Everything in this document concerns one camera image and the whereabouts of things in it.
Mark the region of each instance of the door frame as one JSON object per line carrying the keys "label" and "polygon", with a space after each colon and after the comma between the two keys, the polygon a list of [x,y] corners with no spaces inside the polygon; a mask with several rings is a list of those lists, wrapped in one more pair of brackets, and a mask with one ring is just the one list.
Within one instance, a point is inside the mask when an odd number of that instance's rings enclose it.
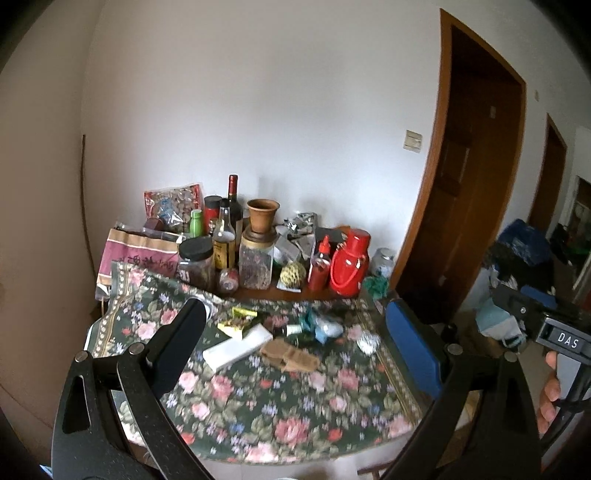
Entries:
{"label": "door frame", "polygon": [[[427,208],[427,202],[429,200],[429,196],[431,195],[431,189],[433,188],[433,182],[435,181],[435,173],[439,163],[441,146],[443,144],[443,134],[445,132],[445,126],[447,122],[447,108],[449,107],[450,85],[452,81],[452,27],[458,28],[463,33],[468,35],[472,40],[478,43],[482,48],[484,48],[484,50],[492,55],[492,57],[511,74],[511,76],[521,87],[521,112],[517,132],[515,158],[513,159],[513,166],[509,176],[505,197],[499,211],[499,216],[497,219],[495,219],[495,227],[493,228],[491,237],[489,238],[489,244],[494,241],[499,229],[501,228],[501,222],[505,215],[509,199],[511,198],[511,193],[513,192],[513,184],[515,181],[515,175],[517,173],[517,167],[519,166],[519,158],[521,156],[523,131],[525,126],[525,103],[527,92],[524,79],[521,78],[515,69],[509,65],[509,63],[477,33],[471,30],[468,26],[464,25],[464,23],[460,22],[457,18],[451,16],[445,10],[440,9],[440,13],[441,62],[439,68],[439,92],[437,94],[437,106],[435,110],[435,120],[433,122],[433,134],[431,136],[429,153],[427,154],[427,163],[425,166],[425,172],[423,173],[423,180],[421,181],[421,187],[418,192],[417,203],[415,204],[413,216],[411,218],[410,225],[408,226],[407,234],[404,238],[404,242],[402,243],[402,248],[400,249],[396,265],[394,266],[394,271],[392,272],[392,276],[390,276],[389,284],[391,289],[396,288],[396,285],[402,276],[402,272],[407,265],[415,240],[417,239],[418,230],[421,226],[421,222],[423,221],[425,209]],[[472,275],[473,278],[471,278],[471,282],[469,282],[470,286],[466,291],[466,295],[468,294],[469,289],[472,288],[472,284],[476,281],[479,270],[480,265],[477,265]]]}
{"label": "door frame", "polygon": [[528,223],[531,220],[531,212],[534,211],[535,201],[538,197],[538,190],[540,189],[540,182],[542,181],[542,175],[544,174],[544,164],[546,163],[546,149],[548,148],[548,136],[550,134],[550,129],[554,130],[554,133],[558,137],[558,141],[560,141],[560,144],[564,148],[564,159],[565,160],[564,160],[564,167],[562,169],[562,179],[560,179],[560,183],[562,184],[562,181],[564,180],[564,168],[566,167],[566,155],[568,154],[568,147],[566,145],[566,142],[564,141],[564,138],[562,137],[562,135],[560,133],[560,130],[558,130],[558,127],[554,123],[554,120],[552,120],[552,117],[550,116],[549,113],[546,113],[546,136],[544,138],[544,153],[542,154],[542,165],[540,165],[540,174],[538,175],[538,183],[535,186],[534,201],[531,204],[530,214],[527,217]]}

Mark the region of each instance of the white object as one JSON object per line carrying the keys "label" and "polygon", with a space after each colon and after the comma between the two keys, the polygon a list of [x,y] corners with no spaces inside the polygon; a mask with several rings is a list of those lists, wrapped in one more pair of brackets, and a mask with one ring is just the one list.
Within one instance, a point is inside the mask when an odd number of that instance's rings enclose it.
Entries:
{"label": "white object", "polygon": [[257,351],[270,340],[273,340],[273,335],[263,325],[258,324],[252,327],[242,340],[230,338],[204,350],[203,359],[214,372],[217,372]]}

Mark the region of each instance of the terracotta pot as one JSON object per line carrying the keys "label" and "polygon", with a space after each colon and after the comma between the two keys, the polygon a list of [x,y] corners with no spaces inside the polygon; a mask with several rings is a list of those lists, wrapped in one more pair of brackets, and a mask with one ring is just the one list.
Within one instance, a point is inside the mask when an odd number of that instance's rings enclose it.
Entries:
{"label": "terracotta pot", "polygon": [[251,229],[255,233],[267,233],[273,226],[275,212],[280,205],[275,200],[254,199],[246,204],[251,212]]}

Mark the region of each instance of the human hand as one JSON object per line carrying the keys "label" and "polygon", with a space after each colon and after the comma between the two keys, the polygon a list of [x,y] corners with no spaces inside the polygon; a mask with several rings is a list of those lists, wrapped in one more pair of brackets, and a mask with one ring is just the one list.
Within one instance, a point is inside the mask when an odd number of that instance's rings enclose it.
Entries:
{"label": "human hand", "polygon": [[540,408],[537,411],[538,431],[543,435],[550,427],[550,423],[556,416],[556,408],[552,405],[553,401],[560,398],[560,382],[556,378],[556,352],[546,354],[546,363],[552,368],[552,373],[546,381],[546,385],[540,393]]}

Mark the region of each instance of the red bottle cap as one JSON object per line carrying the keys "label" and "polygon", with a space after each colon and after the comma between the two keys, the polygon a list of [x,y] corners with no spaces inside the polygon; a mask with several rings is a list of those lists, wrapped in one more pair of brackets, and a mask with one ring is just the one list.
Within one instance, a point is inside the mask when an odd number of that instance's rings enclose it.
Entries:
{"label": "red bottle cap", "polygon": [[324,236],[324,240],[322,240],[322,243],[318,247],[318,253],[330,255],[330,243],[328,235]]}

